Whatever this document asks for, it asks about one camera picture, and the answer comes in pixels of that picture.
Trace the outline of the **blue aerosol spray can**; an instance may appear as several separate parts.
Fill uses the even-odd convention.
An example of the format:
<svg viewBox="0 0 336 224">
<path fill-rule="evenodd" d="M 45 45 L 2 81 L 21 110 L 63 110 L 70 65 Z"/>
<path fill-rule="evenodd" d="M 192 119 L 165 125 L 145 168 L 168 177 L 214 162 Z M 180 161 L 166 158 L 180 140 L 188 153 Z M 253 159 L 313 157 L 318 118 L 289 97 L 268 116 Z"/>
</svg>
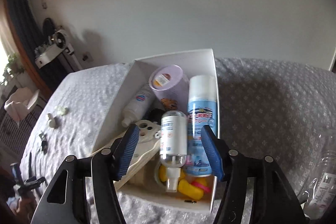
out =
<svg viewBox="0 0 336 224">
<path fill-rule="evenodd" d="M 218 132 L 217 82 L 214 76 L 198 75 L 190 79 L 187 105 L 187 160 L 185 173 L 193 177 L 212 174 L 210 163 L 201 141 L 201 130 L 208 125 Z"/>
</svg>

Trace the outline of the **white tube bottle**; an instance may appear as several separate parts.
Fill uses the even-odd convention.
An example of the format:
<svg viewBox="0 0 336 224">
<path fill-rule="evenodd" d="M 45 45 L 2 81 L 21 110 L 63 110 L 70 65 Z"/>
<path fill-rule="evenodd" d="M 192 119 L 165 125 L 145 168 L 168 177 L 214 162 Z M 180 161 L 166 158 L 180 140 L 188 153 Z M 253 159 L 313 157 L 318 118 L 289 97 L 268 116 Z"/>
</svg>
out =
<svg viewBox="0 0 336 224">
<path fill-rule="evenodd" d="M 149 84 L 145 84 L 124 107 L 122 111 L 122 126 L 128 127 L 132 123 L 140 121 L 150 108 L 154 99 L 155 95 L 151 87 Z"/>
</svg>

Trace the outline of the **clear pump spray bottle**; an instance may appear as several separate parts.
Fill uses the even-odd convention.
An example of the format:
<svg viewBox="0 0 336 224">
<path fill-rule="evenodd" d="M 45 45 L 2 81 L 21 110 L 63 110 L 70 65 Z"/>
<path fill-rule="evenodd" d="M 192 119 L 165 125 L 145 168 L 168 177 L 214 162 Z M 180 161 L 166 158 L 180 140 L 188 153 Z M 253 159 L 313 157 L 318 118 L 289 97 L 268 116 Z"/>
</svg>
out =
<svg viewBox="0 0 336 224">
<path fill-rule="evenodd" d="M 181 111 L 170 110 L 162 116 L 159 158 L 166 167 L 166 192 L 175 193 L 187 158 L 187 116 Z"/>
</svg>

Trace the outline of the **pink lidded cup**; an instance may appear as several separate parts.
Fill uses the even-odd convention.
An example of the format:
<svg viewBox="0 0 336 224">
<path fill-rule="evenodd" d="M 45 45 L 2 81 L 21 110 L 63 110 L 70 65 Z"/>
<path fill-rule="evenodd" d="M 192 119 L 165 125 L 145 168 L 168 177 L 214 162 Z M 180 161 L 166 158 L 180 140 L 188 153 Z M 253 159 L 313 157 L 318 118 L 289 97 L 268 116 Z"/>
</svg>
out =
<svg viewBox="0 0 336 224">
<path fill-rule="evenodd" d="M 166 111 L 187 113 L 189 79 L 178 65 L 160 67 L 149 78 L 149 86 Z"/>
</svg>

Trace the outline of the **cream plastic holder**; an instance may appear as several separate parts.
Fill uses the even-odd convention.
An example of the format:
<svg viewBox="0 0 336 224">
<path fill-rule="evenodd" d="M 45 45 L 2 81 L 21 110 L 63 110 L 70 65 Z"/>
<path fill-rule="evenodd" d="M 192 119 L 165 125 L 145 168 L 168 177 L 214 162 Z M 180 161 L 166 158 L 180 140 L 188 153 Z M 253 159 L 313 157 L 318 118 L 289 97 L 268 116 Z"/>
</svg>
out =
<svg viewBox="0 0 336 224">
<path fill-rule="evenodd" d="M 161 126 L 148 120 L 140 120 L 135 124 L 139 127 L 138 144 L 126 175 L 114 182 L 116 190 L 124 185 L 143 186 L 149 170 L 148 164 L 154 163 L 155 155 L 159 152 Z"/>
</svg>

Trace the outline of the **yellow toy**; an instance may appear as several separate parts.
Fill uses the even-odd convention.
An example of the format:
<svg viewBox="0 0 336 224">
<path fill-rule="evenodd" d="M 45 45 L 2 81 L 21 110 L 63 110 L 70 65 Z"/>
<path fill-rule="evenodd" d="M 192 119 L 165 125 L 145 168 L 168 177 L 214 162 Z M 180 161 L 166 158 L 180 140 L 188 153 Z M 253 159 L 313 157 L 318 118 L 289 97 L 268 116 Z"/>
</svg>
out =
<svg viewBox="0 0 336 224">
<path fill-rule="evenodd" d="M 211 188 L 208 186 L 205 177 L 197 177 L 187 180 L 184 171 L 181 170 L 177 191 L 188 198 L 191 198 L 193 201 L 198 201 L 201 200 L 205 194 L 210 193 Z"/>
</svg>

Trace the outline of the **small clear cap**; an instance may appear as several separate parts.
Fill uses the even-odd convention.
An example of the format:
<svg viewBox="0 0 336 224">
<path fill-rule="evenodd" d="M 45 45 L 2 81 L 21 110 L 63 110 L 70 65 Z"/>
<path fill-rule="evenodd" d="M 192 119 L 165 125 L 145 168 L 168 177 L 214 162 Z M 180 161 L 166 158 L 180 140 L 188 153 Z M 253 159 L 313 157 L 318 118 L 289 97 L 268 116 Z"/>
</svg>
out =
<svg viewBox="0 0 336 224">
<path fill-rule="evenodd" d="M 57 110 L 57 115 L 58 116 L 65 116 L 69 112 L 69 109 L 67 107 L 64 107 L 64 106 L 58 106 L 56 108 L 56 110 Z"/>
</svg>

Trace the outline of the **small white bottle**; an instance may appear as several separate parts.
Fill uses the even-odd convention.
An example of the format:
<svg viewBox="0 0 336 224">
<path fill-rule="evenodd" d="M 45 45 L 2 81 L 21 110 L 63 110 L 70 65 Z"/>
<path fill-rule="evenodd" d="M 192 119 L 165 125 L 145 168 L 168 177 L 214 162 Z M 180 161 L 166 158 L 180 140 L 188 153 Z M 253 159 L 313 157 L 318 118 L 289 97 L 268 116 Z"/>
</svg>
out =
<svg viewBox="0 0 336 224">
<path fill-rule="evenodd" d="M 51 113 L 48 113 L 47 116 L 48 116 L 48 126 L 53 129 L 58 128 L 59 122 L 57 118 L 54 117 Z"/>
</svg>

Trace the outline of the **clear plastic bag items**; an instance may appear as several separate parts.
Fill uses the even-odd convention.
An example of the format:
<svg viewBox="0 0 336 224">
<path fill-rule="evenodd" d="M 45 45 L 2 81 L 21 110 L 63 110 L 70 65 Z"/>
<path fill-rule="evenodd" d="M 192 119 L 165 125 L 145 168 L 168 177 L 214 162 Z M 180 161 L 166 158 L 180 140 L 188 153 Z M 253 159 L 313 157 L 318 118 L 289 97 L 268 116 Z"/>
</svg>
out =
<svg viewBox="0 0 336 224">
<path fill-rule="evenodd" d="M 298 195 L 303 212 L 313 221 L 322 218 L 335 199 L 335 130 L 319 134 L 321 152 Z"/>
</svg>

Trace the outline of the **white desk shelf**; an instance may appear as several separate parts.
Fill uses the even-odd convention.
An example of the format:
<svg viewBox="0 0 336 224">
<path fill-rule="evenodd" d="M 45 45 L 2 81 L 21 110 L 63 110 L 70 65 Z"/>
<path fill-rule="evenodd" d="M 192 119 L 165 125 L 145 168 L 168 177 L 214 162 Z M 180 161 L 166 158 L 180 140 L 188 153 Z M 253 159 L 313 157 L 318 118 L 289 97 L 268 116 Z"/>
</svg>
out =
<svg viewBox="0 0 336 224">
<path fill-rule="evenodd" d="M 74 53 L 74 48 L 71 44 L 68 44 L 65 48 L 59 48 L 56 44 L 53 44 L 47 47 L 46 50 L 35 59 L 35 64 L 39 69 L 41 69 L 43 66 L 58 57 L 61 53 L 72 55 Z"/>
</svg>

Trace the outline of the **small white fan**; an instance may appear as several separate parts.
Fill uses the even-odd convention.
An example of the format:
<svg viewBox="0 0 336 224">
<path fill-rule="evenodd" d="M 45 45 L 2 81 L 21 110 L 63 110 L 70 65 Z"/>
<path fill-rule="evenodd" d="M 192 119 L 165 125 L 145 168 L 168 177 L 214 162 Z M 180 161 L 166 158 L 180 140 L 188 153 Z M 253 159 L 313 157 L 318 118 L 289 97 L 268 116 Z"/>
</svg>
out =
<svg viewBox="0 0 336 224">
<path fill-rule="evenodd" d="M 65 49 L 70 41 L 69 35 L 63 29 L 56 31 L 52 36 L 54 43 L 60 49 Z"/>
</svg>

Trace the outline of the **potted green plant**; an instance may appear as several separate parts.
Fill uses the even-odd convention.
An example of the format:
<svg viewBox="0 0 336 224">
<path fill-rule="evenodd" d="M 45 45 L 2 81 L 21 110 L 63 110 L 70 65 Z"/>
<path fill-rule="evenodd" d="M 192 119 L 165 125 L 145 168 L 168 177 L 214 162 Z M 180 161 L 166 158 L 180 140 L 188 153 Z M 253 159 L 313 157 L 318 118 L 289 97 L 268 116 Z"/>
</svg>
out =
<svg viewBox="0 0 336 224">
<path fill-rule="evenodd" d="M 25 69 L 21 64 L 20 58 L 16 53 L 8 55 L 7 64 L 3 71 L 1 78 L 1 85 L 7 85 L 11 80 L 13 80 L 18 75 L 24 73 Z"/>
</svg>

